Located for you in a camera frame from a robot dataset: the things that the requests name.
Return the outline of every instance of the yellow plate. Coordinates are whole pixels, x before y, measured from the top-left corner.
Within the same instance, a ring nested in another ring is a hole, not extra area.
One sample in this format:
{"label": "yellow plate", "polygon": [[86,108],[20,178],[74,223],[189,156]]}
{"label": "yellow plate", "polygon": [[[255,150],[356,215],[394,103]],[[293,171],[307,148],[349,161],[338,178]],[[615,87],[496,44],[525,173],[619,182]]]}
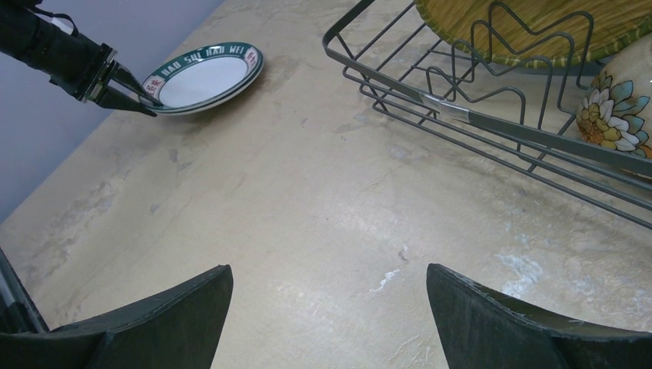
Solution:
{"label": "yellow plate", "polygon": [[[471,24],[478,19],[488,21],[489,5],[493,0],[414,0],[417,10],[430,27],[445,42],[451,44],[462,39],[471,43]],[[595,21],[587,61],[596,61],[616,54],[630,43],[652,32],[652,0],[505,0],[516,15],[532,30],[539,31],[571,12],[584,10]],[[575,41],[571,64],[580,63],[587,37],[588,21],[585,17],[573,17],[542,35],[533,36],[516,23],[514,18],[500,6],[492,11],[494,29],[516,50],[522,50],[553,32],[567,32]],[[474,31],[474,48],[485,60],[489,60],[489,31],[477,25]],[[566,65],[569,51],[567,39],[555,37],[521,55],[514,55],[497,38],[492,41],[491,60],[503,65],[516,65],[531,56],[545,56],[553,66]],[[469,52],[463,45],[460,50]],[[543,68],[542,61],[530,61],[528,68]]]}

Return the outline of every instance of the marble countertop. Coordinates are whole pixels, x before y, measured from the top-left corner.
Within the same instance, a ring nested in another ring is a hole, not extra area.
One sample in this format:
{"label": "marble countertop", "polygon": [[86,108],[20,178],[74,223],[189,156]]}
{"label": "marble countertop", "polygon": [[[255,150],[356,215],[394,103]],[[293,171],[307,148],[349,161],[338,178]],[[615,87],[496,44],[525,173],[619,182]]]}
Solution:
{"label": "marble countertop", "polygon": [[649,231],[371,110],[321,46],[354,4],[226,0],[174,55],[249,42],[260,79],[197,115],[115,112],[0,226],[51,327],[230,264],[214,367],[445,367],[425,290],[441,263],[652,330]]}

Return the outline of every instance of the ceramic bowl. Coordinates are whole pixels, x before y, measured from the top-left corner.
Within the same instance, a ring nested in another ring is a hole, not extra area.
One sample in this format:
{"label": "ceramic bowl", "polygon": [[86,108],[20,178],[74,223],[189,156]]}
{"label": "ceramic bowl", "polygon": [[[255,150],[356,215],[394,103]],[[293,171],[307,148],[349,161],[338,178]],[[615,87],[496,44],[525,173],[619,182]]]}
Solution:
{"label": "ceramic bowl", "polygon": [[590,143],[652,159],[652,35],[618,53],[591,82],[577,107]]}

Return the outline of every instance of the white mark on countertop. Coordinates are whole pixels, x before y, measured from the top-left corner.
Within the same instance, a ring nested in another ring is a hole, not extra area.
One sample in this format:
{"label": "white mark on countertop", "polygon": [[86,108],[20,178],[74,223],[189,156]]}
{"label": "white mark on countertop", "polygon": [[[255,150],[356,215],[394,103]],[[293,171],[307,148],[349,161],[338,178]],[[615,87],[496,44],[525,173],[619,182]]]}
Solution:
{"label": "white mark on countertop", "polygon": [[521,233],[521,234],[517,234],[517,235],[515,235],[515,236],[514,236],[514,240],[519,241],[519,242],[522,243],[523,246],[525,246],[526,248],[529,248],[529,247],[530,247],[530,244],[529,244],[529,242],[530,242],[530,236],[528,236],[528,235],[525,234],[525,233]]}
{"label": "white mark on countertop", "polygon": [[398,350],[396,350],[396,352],[394,352],[394,354],[391,355],[391,357],[388,360],[388,363],[391,363],[398,355],[400,355],[403,352],[403,350],[405,349],[405,346],[409,345],[412,341],[416,340],[417,338],[419,338],[418,334],[416,336],[410,338],[409,340],[403,342],[401,344],[401,346],[398,347]]}
{"label": "white mark on countertop", "polygon": [[319,307],[320,307],[320,306],[321,306],[321,301],[319,301],[319,304],[317,304],[317,308],[315,308],[314,311],[312,312],[312,316],[313,316],[313,317],[314,317],[315,315],[317,315],[317,313],[319,312]]}
{"label": "white mark on countertop", "polygon": [[645,290],[637,290],[636,294],[632,298],[632,302],[634,303],[635,306],[628,307],[626,310],[630,312],[634,312],[635,314],[641,316],[642,317],[641,330],[649,331],[650,320],[652,320],[652,317],[650,317],[650,308],[652,308],[652,298]]}
{"label": "white mark on countertop", "polygon": [[575,287],[575,291],[586,296],[588,302],[593,301],[592,295],[596,293],[596,284],[590,276],[574,279],[570,283]]}
{"label": "white mark on countertop", "polygon": [[361,121],[362,123],[365,123],[366,125],[371,125],[374,123],[374,119],[371,117],[365,115],[364,113],[358,113],[356,114],[353,119],[356,121]]}
{"label": "white mark on countertop", "polygon": [[527,256],[517,257],[514,255],[496,255],[503,264],[510,267],[519,277],[516,281],[506,281],[503,284],[503,293],[513,298],[521,298],[523,294],[538,283],[539,277],[544,270],[536,262],[530,260]]}
{"label": "white mark on countertop", "polygon": [[392,158],[401,160],[403,158],[406,158],[410,152],[406,150],[405,148],[402,148],[401,146],[395,145],[389,148],[389,153],[392,156]]}
{"label": "white mark on countertop", "polygon": [[381,286],[380,286],[379,288],[372,288],[371,290],[369,290],[369,292],[378,292],[378,291],[382,290],[382,289],[385,287],[385,284],[386,284],[387,282],[391,281],[391,279],[392,279],[392,278],[396,275],[396,273],[398,273],[399,271],[401,271],[401,270],[397,269],[397,270],[395,270],[395,271],[389,271],[389,272],[385,273],[385,279],[381,281]]}
{"label": "white mark on countertop", "polygon": [[413,357],[412,360],[410,360],[410,364],[414,364],[414,361],[417,360],[417,357],[421,355],[421,351],[417,352]]}

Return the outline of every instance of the white plate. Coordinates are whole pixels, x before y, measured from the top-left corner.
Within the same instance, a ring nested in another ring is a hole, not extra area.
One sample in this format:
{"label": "white plate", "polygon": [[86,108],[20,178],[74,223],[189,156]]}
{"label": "white plate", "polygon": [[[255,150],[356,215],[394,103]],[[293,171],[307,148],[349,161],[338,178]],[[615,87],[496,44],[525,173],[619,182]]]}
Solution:
{"label": "white plate", "polygon": [[167,115],[191,114],[233,98],[261,74],[262,53],[244,42],[205,46],[168,61],[143,88],[162,106],[141,98],[150,110]]}

